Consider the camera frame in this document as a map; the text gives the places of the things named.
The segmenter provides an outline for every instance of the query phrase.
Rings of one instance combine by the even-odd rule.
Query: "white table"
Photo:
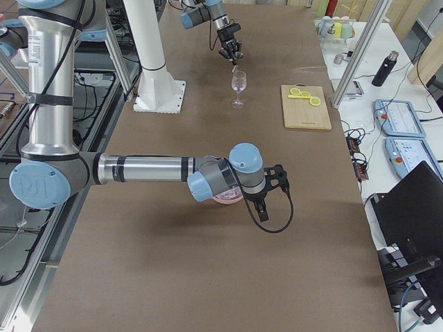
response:
[[[356,22],[354,23],[354,29],[356,31],[355,38],[359,38],[365,23]],[[389,54],[390,51],[396,50],[399,52],[399,57],[397,64],[394,67],[394,71],[402,68],[405,64],[409,63],[409,58],[401,46],[398,39],[395,37],[394,32],[388,24],[381,24],[377,34],[372,41],[355,77],[360,75],[374,75],[384,58]],[[322,43],[323,57],[327,65],[327,72],[330,79],[341,78],[345,70],[347,62],[343,61],[342,64],[337,65],[333,63],[336,54],[347,52],[347,45],[345,44],[331,44],[329,42]],[[367,132],[373,130],[374,128],[374,118],[373,118],[373,107],[372,103],[376,99],[387,99],[390,100],[394,97],[400,82],[406,75],[406,71],[413,69],[413,65],[407,66],[402,71],[392,73],[388,76],[382,87],[375,87],[371,85],[372,77],[362,77],[358,79],[361,83],[363,91],[365,93],[364,97],[360,100],[344,101],[339,107],[339,112],[342,120],[349,123],[352,129],[363,128]],[[426,96],[428,92],[422,85],[412,85],[408,78],[406,78],[401,87],[396,100],[409,100],[413,103],[416,110],[429,111],[429,106],[426,103]],[[438,108],[434,99],[430,96],[428,102],[431,105],[431,113],[418,113],[419,118],[436,118],[442,116],[442,112]],[[426,131],[426,140],[430,145],[435,157],[438,160],[443,159],[443,119],[436,120],[432,122],[423,122],[423,127]],[[347,125],[343,124],[344,130],[347,129]],[[362,184],[362,194],[361,197],[363,202],[366,201],[375,192],[389,192],[399,181],[400,178],[396,175],[390,161],[388,160],[385,149],[384,149],[384,135],[379,137],[380,128],[376,124],[375,130],[368,136],[366,136],[361,145],[360,150],[367,156],[370,157],[372,146],[374,142],[378,141],[374,145],[374,151],[372,158],[370,159],[369,166],[369,180],[364,181]],[[377,219],[375,217],[374,211],[370,203],[366,204],[366,215],[368,217],[368,222],[371,226],[372,237],[374,239],[374,244],[377,250],[386,247],[383,240],[383,235],[379,229]],[[419,302],[411,302],[406,307],[404,307],[401,315],[401,321],[403,326],[403,331],[405,331],[410,325],[412,325],[416,320],[417,316],[413,312],[413,308]],[[416,332],[441,332],[443,331],[443,320],[438,319],[432,325],[420,324],[414,329]]]

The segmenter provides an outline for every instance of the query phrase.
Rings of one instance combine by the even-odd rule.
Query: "brown table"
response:
[[[281,84],[332,94],[311,13],[227,8],[242,25],[246,106],[230,106],[231,67],[208,50],[208,25],[184,31],[167,8],[168,68],[188,83],[182,112],[128,104],[107,152],[227,156],[252,142],[265,165],[287,169],[293,224],[266,234],[244,204],[197,203],[182,183],[95,187],[35,331],[395,331],[338,112],[331,131],[283,127]],[[284,223],[284,194],[266,202],[266,226]]]

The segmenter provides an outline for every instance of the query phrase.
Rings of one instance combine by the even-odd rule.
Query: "white pillar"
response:
[[[124,0],[138,57],[143,66],[135,111],[180,113],[186,83],[169,74],[152,0]]]

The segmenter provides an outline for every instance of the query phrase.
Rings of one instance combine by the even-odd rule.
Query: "black monitor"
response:
[[[389,193],[371,200],[386,244],[397,244],[440,317],[443,317],[443,267],[420,262],[443,260],[443,182],[421,162]]]

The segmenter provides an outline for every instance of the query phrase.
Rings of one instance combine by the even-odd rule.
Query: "blue joint cap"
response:
[[[0,25],[5,26],[6,28],[21,28],[24,26],[19,19],[7,19],[6,21],[1,22]]]
[[[245,174],[256,173],[263,167],[260,151],[251,143],[235,145],[229,153],[229,162],[236,171]]]
[[[51,209],[71,195],[71,186],[61,171],[39,161],[18,164],[9,176],[9,186],[24,205],[35,209]]]
[[[31,9],[49,9],[61,5],[66,0],[17,0],[21,5]]]
[[[188,187],[197,202],[203,202],[214,196],[208,181],[200,172],[188,176]]]
[[[222,2],[222,0],[206,0],[206,5],[211,7],[213,5],[217,5],[219,2]]]
[[[107,37],[107,29],[96,31],[83,31],[79,40],[82,42],[104,42]]]
[[[183,24],[183,27],[188,30],[194,27],[194,24],[189,16],[188,13],[184,12],[181,16],[180,16],[180,21],[181,24]]]
[[[0,41],[0,50],[7,56],[12,57],[17,51],[10,44]]]

